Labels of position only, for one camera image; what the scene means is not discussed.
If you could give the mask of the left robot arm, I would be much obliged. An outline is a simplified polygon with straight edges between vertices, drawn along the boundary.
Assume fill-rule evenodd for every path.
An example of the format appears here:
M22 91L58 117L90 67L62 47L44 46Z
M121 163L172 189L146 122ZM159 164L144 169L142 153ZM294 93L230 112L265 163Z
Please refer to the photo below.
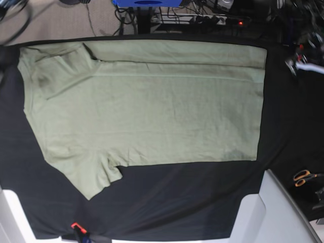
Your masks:
M293 76L299 71L323 74L323 1L291 1L296 17L293 19L294 54L286 60Z

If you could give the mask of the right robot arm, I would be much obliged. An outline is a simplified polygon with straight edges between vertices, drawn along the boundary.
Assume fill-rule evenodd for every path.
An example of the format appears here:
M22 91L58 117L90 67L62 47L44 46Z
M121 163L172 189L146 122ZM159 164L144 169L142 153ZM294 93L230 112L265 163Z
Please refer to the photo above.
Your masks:
M5 0L1 1L1 24L5 21L8 21L21 12L26 12L26 20L22 27L16 31L11 37L6 40L1 41L1 46L6 46L16 40L30 25L32 21L32 6L29 1L20 1L20 0Z

